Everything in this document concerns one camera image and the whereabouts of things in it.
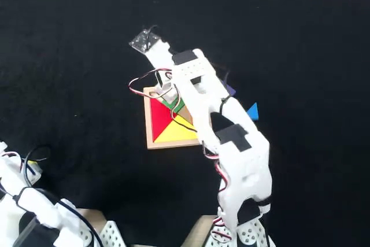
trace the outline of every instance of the tangram puzzle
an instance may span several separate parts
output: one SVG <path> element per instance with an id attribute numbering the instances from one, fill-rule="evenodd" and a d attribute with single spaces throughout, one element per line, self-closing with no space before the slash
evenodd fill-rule
<path id="1" fill-rule="evenodd" d="M 144 88 L 146 94 L 152 91 L 154 91 L 152 87 Z M 188 130 L 172 120 L 170 112 L 175 103 L 170 105 L 162 98 L 144 98 L 148 149 L 199 145 L 196 132 Z M 183 101 L 173 112 L 176 121 L 194 128 L 193 120 Z"/>

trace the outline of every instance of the red wire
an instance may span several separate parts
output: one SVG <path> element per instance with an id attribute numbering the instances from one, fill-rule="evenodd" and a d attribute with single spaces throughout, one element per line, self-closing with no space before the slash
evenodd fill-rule
<path id="1" fill-rule="evenodd" d="M 219 231 L 212 231 L 212 233 L 214 233 L 214 234 L 218 234 L 218 235 L 220 235 L 220 236 L 222 236 L 222 237 L 226 237 L 226 238 L 228 238 L 228 239 L 232 240 L 232 237 L 231 237 L 231 236 L 229 236 L 229 235 L 227 235 L 227 234 L 224 234 L 224 233 L 221 233 L 221 232 L 219 232 Z"/>
<path id="2" fill-rule="evenodd" d="M 227 187 L 227 178 L 225 177 L 225 175 L 222 173 L 222 170 L 220 168 L 220 165 L 218 163 L 215 163 L 214 164 L 214 167 L 216 168 L 216 171 L 219 173 L 219 175 L 221 176 L 222 180 L 225 182 L 225 187 L 220 189 L 219 193 L 224 191 Z"/>
<path id="3" fill-rule="evenodd" d="M 205 152 L 205 146 L 204 146 L 204 142 L 203 142 L 203 153 L 204 153 L 204 156 L 206 157 L 206 158 L 208 158 L 208 159 L 212 159 L 212 160 L 218 160 L 219 159 L 219 156 L 215 156 L 215 155 L 209 155 L 209 154 L 207 154 L 206 152 Z M 227 187 L 227 185 L 228 185 L 228 180 L 227 180 L 227 178 L 226 178 L 226 176 L 222 173 L 222 170 L 221 170 L 221 167 L 220 167 L 220 165 L 219 165 L 219 163 L 218 163 L 218 161 L 214 164 L 214 167 L 215 167 L 215 169 L 216 169 L 216 171 L 217 171 L 217 173 L 219 173 L 219 175 L 221 176 L 221 178 L 222 178 L 222 180 L 224 181 L 224 183 L 225 183 L 225 187 L 224 188 L 222 188 L 221 190 L 219 190 L 219 194 L 220 194 L 220 192 L 222 192 L 222 191 L 224 191 L 225 189 L 226 189 L 226 187 Z M 217 218 L 215 218 L 214 220 L 213 220 L 213 225 L 214 226 L 216 226 L 216 227 L 224 227 L 225 226 L 225 223 L 222 221 L 222 224 L 218 224 L 218 222 L 220 222 L 220 221 L 222 221 L 222 217 L 217 217 Z M 219 232 L 219 231 L 211 231 L 211 233 L 213 233 L 213 234 L 218 234 L 219 236 L 221 236 L 221 237 L 226 237 L 226 238 L 228 238 L 229 240 L 232 240 L 232 237 L 231 236 L 229 236 L 229 235 L 227 235 L 227 234 L 224 234 L 224 233 L 221 233 L 221 232 Z"/>

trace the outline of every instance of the white wire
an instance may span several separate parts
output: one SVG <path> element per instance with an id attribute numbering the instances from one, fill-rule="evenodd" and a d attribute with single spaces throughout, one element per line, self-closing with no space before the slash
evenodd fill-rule
<path id="1" fill-rule="evenodd" d="M 138 90 L 135 90 L 133 88 L 131 88 L 131 84 L 133 84 L 133 82 L 137 81 L 137 80 L 140 80 L 140 79 L 143 79 L 145 78 L 146 76 L 148 76 L 150 73 L 152 72 L 158 72 L 158 71 L 167 71 L 167 72 L 171 72 L 170 69 L 165 69 L 165 68 L 160 68 L 160 69 L 152 69 L 151 71 L 147 72 L 146 74 L 144 74 L 143 76 L 139 77 L 139 78 L 134 78 L 132 79 L 129 84 L 128 84 L 128 88 L 135 94 L 137 95 L 142 95 L 144 97 L 147 97 L 147 98 L 160 98 L 160 97 L 163 97 L 165 94 L 167 94 L 168 92 L 170 92 L 172 90 L 172 87 L 169 88 L 167 91 L 163 92 L 162 94 L 158 95 L 158 96 L 152 96 L 150 94 L 145 94 L 144 92 L 141 92 L 141 91 L 138 91 Z"/>

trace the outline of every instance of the white robotic arm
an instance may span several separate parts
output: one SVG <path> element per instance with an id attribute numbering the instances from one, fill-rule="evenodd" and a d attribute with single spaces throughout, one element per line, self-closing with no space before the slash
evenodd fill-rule
<path id="1" fill-rule="evenodd" d="M 199 142 L 212 152 L 206 157 L 216 161 L 216 170 L 222 180 L 218 195 L 219 217 L 214 221 L 211 237 L 218 244 L 236 246 L 236 235 L 239 234 L 239 238 L 245 235 L 243 227 L 249 227 L 270 210 L 266 201 L 272 188 L 268 167 L 269 142 L 241 104 L 229 95 L 200 49 L 170 53 L 168 43 L 148 30 L 141 32 L 130 45 L 143 53 L 153 67 L 171 71 L 171 75 L 165 75 L 162 84 L 156 86 L 156 91 L 161 94 L 169 86 L 173 88 L 167 101 L 171 103 L 177 96 L 181 97 L 193 118 Z M 234 125 L 215 133 L 209 124 L 211 112 L 221 113 Z M 257 202 L 259 214 L 246 223 L 240 223 L 238 212 L 248 199 Z M 219 227 L 223 227 L 222 232 L 219 232 Z M 255 244 L 257 239 L 252 240 L 253 237 L 257 235 L 251 236 L 250 240 L 246 238 L 243 243 Z M 257 246 L 265 245 L 259 241 Z"/>

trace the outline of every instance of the black tablecloth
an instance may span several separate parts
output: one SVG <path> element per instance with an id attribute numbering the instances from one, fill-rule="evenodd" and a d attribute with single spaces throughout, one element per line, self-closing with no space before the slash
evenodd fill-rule
<path id="1" fill-rule="evenodd" d="M 0 0 L 0 137 L 22 154 L 52 144 L 39 186 L 102 210 L 129 244 L 179 246 L 216 213 L 219 176 L 199 146 L 146 149 L 127 83 L 151 66 L 128 42 L 157 24 L 258 103 L 277 246 L 360 246 L 369 19 L 369 0 Z"/>

